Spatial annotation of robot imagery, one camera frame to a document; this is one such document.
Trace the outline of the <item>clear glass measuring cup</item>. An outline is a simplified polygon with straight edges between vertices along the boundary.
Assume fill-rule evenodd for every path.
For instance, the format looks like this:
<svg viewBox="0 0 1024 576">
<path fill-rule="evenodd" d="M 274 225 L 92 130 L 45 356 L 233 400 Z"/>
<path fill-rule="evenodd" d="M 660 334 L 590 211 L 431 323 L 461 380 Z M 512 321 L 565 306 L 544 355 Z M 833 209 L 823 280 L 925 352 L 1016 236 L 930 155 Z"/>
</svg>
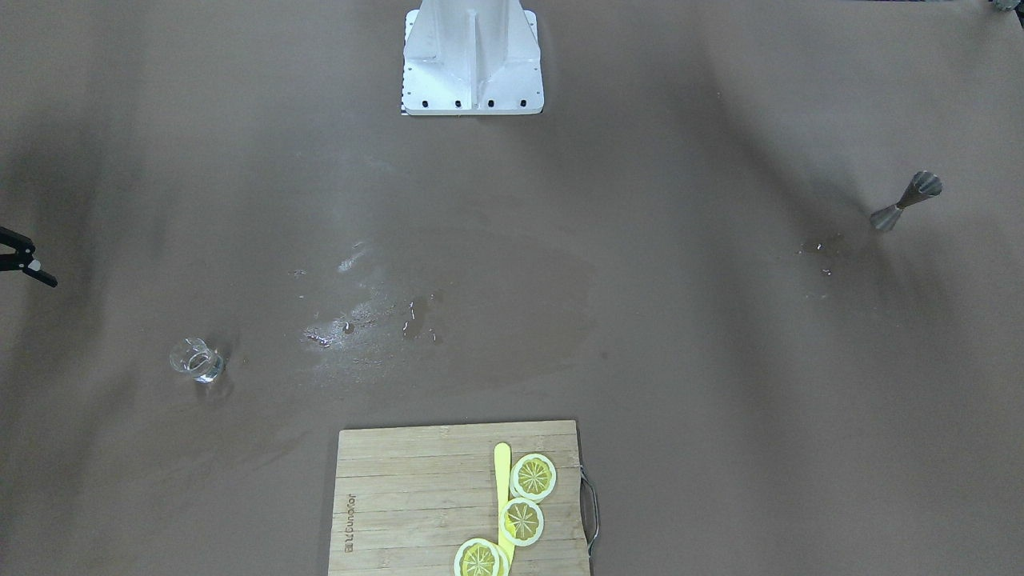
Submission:
<svg viewBox="0 0 1024 576">
<path fill-rule="evenodd" d="M 169 362 L 175 371 L 200 384 L 212 384 L 226 368 L 224 357 L 198 337 L 176 342 L 170 349 Z"/>
</svg>

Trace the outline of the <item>steel double jigger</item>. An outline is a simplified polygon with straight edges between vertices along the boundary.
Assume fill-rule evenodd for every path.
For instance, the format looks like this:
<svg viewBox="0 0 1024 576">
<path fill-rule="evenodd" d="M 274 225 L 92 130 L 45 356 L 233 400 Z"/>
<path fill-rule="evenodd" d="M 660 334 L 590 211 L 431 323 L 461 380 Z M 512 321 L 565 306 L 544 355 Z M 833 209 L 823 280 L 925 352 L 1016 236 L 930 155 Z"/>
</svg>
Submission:
<svg viewBox="0 0 1024 576">
<path fill-rule="evenodd" d="M 878 232 L 889 232 L 907 208 L 939 196 L 943 191 L 942 179 L 928 170 L 919 171 L 901 194 L 896 203 L 871 213 L 868 220 Z"/>
</svg>

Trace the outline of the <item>bamboo cutting board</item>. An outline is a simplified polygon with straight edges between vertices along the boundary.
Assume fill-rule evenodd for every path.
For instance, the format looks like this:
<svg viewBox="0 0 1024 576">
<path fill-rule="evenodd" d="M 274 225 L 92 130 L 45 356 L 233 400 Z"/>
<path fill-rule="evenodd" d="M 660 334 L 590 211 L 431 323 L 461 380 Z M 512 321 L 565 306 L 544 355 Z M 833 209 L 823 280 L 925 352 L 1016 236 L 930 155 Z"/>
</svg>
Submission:
<svg viewBox="0 0 1024 576">
<path fill-rule="evenodd" d="M 589 575 L 573 420 L 341 430 L 329 575 L 453 575 L 465 540 L 500 537 L 494 448 L 556 466 L 541 539 L 514 553 L 513 575 Z"/>
</svg>

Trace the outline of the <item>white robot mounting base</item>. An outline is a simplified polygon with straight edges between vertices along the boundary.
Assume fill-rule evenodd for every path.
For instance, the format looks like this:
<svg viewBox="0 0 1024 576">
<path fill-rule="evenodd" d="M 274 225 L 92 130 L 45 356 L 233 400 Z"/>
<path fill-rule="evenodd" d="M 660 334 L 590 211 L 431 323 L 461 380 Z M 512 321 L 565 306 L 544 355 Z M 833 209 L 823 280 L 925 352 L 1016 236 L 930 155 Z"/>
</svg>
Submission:
<svg viewBox="0 0 1024 576">
<path fill-rule="evenodd" d="M 423 1 L 406 14 L 400 110 L 409 116 L 540 114 L 538 18 L 519 1 Z"/>
</svg>

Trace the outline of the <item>yellow plastic knife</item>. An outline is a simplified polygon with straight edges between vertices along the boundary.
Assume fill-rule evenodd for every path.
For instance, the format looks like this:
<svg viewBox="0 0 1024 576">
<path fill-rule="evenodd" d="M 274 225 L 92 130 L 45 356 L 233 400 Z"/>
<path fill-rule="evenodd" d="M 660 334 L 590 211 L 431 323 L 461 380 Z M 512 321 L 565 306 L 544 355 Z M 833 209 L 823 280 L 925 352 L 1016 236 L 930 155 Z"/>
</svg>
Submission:
<svg viewBox="0 0 1024 576">
<path fill-rule="evenodd" d="M 507 442 L 494 445 L 494 478 L 496 478 L 496 493 L 498 504 L 498 549 L 505 556 L 504 574 L 509 575 L 514 558 L 515 545 L 502 532 L 502 511 L 510 500 L 511 449 Z"/>
</svg>

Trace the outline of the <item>lemon slice near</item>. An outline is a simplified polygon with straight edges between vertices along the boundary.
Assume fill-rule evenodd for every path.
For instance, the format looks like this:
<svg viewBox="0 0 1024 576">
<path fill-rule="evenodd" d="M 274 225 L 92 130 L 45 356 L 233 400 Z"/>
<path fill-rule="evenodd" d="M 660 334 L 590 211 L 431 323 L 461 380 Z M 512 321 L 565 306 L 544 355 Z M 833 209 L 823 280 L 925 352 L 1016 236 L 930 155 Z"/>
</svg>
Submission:
<svg viewBox="0 0 1024 576">
<path fill-rule="evenodd" d="M 508 575 L 509 572 L 510 561 L 505 551 L 484 538 L 465 540 L 451 564 L 451 573 L 456 576 Z"/>
</svg>

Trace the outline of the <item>lemon slice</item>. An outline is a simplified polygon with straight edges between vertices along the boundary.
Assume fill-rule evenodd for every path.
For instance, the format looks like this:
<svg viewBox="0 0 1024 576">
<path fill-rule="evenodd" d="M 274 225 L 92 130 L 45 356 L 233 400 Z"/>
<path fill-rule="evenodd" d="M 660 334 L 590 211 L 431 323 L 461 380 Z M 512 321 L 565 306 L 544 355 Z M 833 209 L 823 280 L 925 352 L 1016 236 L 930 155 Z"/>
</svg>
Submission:
<svg viewBox="0 0 1024 576">
<path fill-rule="evenodd" d="M 505 551 L 484 538 L 465 540 L 451 564 L 451 573 L 456 576 L 508 575 L 509 572 L 510 561 Z"/>
<path fill-rule="evenodd" d="M 558 474 L 548 456 L 530 453 L 512 465 L 509 488 L 517 498 L 540 503 L 554 491 Z"/>
<path fill-rule="evenodd" d="M 540 504 L 528 498 L 512 498 L 498 515 L 498 533 L 510 546 L 534 546 L 546 525 Z"/>
</svg>

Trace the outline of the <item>lemon slice far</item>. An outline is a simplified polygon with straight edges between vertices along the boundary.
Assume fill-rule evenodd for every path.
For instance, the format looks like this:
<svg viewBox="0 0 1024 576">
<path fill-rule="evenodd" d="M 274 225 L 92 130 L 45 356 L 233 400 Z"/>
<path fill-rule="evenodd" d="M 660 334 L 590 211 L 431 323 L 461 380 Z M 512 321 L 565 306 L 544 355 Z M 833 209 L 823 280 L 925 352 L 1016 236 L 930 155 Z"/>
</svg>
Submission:
<svg viewBox="0 0 1024 576">
<path fill-rule="evenodd" d="M 558 474 L 548 456 L 530 453 L 512 465 L 509 488 L 517 498 L 540 503 L 554 491 Z"/>
</svg>

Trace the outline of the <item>lemon slice middle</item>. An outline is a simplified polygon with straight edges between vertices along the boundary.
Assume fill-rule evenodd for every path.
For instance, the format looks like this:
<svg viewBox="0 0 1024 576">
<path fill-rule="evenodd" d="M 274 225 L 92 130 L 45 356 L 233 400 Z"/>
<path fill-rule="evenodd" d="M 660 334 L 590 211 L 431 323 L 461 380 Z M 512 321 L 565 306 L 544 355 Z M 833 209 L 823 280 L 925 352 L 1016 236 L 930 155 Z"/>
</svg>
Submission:
<svg viewBox="0 0 1024 576">
<path fill-rule="evenodd" d="M 498 515 L 498 533 L 510 546 L 534 546 L 546 525 L 540 504 L 528 498 L 512 498 Z"/>
</svg>

